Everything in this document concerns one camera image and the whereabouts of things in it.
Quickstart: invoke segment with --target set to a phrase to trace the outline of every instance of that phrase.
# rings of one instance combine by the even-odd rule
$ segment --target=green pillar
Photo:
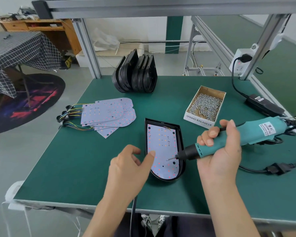
[[[180,40],[183,16],[168,17],[166,40]],[[166,54],[178,54],[180,42],[167,42]]]

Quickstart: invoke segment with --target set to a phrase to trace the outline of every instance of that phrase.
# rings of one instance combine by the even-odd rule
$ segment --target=person's left arm
[[[140,149],[127,145],[111,160],[103,198],[97,205],[83,237],[114,235],[128,205],[144,186],[156,153],[150,151],[142,163],[134,154],[140,154]]]

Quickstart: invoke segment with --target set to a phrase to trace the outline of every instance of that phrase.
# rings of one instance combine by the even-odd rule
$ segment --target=forearm
[[[120,224],[128,204],[121,200],[103,198],[95,209],[95,213],[83,237],[111,237]]]
[[[260,237],[236,184],[203,183],[217,237]]]

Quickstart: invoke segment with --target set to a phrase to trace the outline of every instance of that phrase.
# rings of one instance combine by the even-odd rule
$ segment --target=pile of screws
[[[218,110],[222,100],[213,96],[200,93],[193,104],[191,105],[188,113],[204,116],[207,120],[215,121]]]

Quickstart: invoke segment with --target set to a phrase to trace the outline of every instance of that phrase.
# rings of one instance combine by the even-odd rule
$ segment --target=power adapter
[[[243,63],[246,63],[246,62],[249,62],[252,60],[252,56],[250,56],[248,54],[244,54],[241,57],[236,58],[233,62],[233,67],[232,67],[232,72],[231,72],[232,86],[240,95],[242,95],[246,98],[245,103],[249,107],[251,107],[252,109],[255,109],[256,111],[258,111],[266,116],[275,117],[275,116],[282,115],[284,113],[284,110],[281,107],[270,102],[269,100],[267,100],[261,96],[258,96],[256,94],[252,94],[252,95],[248,96],[245,93],[242,93],[241,91],[237,90],[237,88],[234,85],[234,65],[237,60],[239,60]]]

